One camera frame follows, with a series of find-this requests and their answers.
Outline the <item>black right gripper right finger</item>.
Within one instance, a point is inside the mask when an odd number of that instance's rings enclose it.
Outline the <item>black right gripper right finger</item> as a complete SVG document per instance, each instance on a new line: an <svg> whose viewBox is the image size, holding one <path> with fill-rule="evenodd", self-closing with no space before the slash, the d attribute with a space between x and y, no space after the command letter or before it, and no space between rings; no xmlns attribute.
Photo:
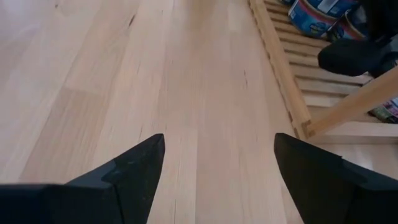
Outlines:
<svg viewBox="0 0 398 224"><path fill-rule="evenodd" d="M304 224L398 224L398 180L285 133L274 154Z"/></svg>

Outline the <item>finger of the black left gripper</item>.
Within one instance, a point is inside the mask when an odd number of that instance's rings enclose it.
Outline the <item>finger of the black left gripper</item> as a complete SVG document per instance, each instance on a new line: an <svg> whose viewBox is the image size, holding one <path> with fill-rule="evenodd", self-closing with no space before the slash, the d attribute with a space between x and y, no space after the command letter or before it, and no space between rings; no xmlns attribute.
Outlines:
<svg viewBox="0 0 398 224"><path fill-rule="evenodd" d="M318 65L349 77L366 72L373 78L380 77L398 66L398 38L379 42L339 39L320 51Z"/></svg>

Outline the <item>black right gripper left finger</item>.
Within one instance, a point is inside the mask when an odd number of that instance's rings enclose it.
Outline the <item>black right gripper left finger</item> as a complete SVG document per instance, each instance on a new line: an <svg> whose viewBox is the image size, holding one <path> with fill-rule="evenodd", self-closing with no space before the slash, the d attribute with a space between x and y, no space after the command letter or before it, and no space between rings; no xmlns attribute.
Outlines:
<svg viewBox="0 0 398 224"><path fill-rule="evenodd" d="M155 134L66 184L0 184L0 224L146 224L164 156Z"/></svg>

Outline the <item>blue pink salmon can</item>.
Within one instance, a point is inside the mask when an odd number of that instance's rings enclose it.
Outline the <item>blue pink salmon can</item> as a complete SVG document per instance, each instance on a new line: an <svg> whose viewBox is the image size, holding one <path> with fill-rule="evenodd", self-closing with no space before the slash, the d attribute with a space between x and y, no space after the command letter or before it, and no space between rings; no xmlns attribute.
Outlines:
<svg viewBox="0 0 398 224"><path fill-rule="evenodd" d="M330 42L338 39L365 40L369 37L367 19L361 12L347 12L327 32Z"/></svg>
<svg viewBox="0 0 398 224"><path fill-rule="evenodd" d="M288 12L291 23L305 35L321 37L337 21L319 5L323 0L295 0Z"/></svg>
<svg viewBox="0 0 398 224"><path fill-rule="evenodd" d="M316 10L331 17L341 17L359 4L359 0L307 0L307 2Z"/></svg>

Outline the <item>wooden slatted shelf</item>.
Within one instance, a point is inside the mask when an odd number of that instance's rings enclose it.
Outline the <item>wooden slatted shelf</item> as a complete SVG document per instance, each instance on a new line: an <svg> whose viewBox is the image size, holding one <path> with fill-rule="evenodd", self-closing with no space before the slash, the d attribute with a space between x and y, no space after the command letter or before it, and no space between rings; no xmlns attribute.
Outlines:
<svg viewBox="0 0 398 224"><path fill-rule="evenodd" d="M288 23L279 0L248 0L272 65L295 135L319 144L398 143L398 124L378 121L368 111L398 96L398 68L370 82L321 69L317 54L327 41L301 34Z"/></svg>

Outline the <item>silver-topped green label can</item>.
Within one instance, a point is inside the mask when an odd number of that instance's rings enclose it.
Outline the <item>silver-topped green label can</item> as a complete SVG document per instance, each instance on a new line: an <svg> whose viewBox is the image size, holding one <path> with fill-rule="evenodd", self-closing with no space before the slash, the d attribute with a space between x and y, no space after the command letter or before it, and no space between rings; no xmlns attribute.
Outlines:
<svg viewBox="0 0 398 224"><path fill-rule="evenodd" d="M368 112L383 123L398 124L398 97Z"/></svg>

